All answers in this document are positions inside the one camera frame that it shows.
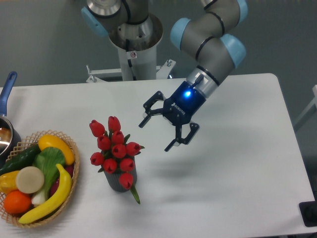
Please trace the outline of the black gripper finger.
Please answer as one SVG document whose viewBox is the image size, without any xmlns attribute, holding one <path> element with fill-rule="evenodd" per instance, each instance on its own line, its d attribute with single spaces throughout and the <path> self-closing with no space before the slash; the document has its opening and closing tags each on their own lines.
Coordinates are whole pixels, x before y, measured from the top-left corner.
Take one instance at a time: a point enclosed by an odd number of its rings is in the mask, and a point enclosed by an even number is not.
<svg viewBox="0 0 317 238">
<path fill-rule="evenodd" d="M 140 128 L 143 128 L 148 121 L 151 119 L 152 116 L 161 115 L 163 112 L 163 108 L 152 109 L 152 106 L 158 102 L 164 101 L 164 95 L 161 91 L 155 92 L 144 104 L 143 108 L 145 109 L 144 112 L 144 119 L 139 124 Z"/>
<path fill-rule="evenodd" d="M 186 137 L 182 137 L 182 125 L 177 124 L 175 126 L 175 138 L 167 145 L 164 149 L 165 152 L 168 152 L 173 146 L 179 146 L 180 144 L 188 145 L 192 138 L 195 136 L 197 131 L 200 129 L 200 126 L 197 123 L 189 123 L 190 131 Z"/>
</svg>

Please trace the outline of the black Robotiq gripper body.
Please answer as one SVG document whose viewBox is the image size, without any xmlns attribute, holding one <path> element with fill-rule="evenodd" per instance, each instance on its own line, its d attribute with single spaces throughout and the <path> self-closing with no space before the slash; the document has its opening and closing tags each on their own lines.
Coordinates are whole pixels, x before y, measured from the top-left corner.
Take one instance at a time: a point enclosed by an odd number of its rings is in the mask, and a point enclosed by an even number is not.
<svg viewBox="0 0 317 238">
<path fill-rule="evenodd" d="M 164 100 L 162 115 L 174 126 L 188 124 L 205 101 L 205 97 L 198 90 L 183 81 L 175 92 Z"/>
</svg>

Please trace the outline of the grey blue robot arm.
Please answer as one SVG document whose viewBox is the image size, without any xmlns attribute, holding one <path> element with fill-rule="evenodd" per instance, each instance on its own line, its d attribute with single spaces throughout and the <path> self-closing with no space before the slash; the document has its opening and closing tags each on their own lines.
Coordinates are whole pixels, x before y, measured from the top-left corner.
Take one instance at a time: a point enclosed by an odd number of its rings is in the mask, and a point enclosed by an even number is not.
<svg viewBox="0 0 317 238">
<path fill-rule="evenodd" d="M 194 58 L 196 68 L 169 98 L 156 92 L 143 105 L 140 127 L 162 115 L 175 127 L 171 146 L 191 141 L 199 129 L 192 116 L 246 56 L 244 45 L 228 31 L 246 18 L 247 3 L 204 0 L 202 6 L 203 16 L 181 18 L 170 32 L 172 44 Z M 149 13 L 146 0 L 89 0 L 81 14 L 95 34 L 109 37 L 117 48 L 123 80 L 156 79 L 157 45 L 163 29 L 160 20 Z"/>
</svg>

